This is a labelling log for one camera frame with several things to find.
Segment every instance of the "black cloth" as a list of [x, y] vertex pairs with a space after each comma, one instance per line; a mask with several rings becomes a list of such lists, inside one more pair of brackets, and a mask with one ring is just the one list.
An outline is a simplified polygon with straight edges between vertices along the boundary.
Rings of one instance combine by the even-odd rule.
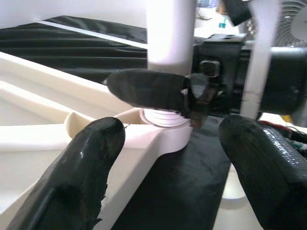
[[[69, 16], [48, 21], [146, 41], [143, 28]], [[0, 30], [0, 51], [98, 83], [118, 69], [147, 68], [145, 49], [40, 23]], [[157, 160], [113, 230], [212, 229], [230, 165], [216, 119], [193, 130], [186, 148]]]

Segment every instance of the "white cylindrical post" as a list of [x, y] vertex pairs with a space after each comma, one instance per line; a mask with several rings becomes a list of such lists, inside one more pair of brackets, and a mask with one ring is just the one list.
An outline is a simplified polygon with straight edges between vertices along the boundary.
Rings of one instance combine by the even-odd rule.
[[[148, 69], [191, 73], [195, 10], [196, 0], [147, 0]], [[164, 127], [188, 121], [171, 112], [147, 110], [144, 115]]]

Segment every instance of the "fan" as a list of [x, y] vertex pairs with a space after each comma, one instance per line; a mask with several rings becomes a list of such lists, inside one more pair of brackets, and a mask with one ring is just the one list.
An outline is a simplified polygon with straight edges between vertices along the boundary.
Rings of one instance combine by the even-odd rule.
[[[307, 0], [281, 0], [282, 13], [276, 34], [275, 46], [307, 46]], [[257, 33], [253, 19], [244, 24], [243, 32], [252, 39]]]

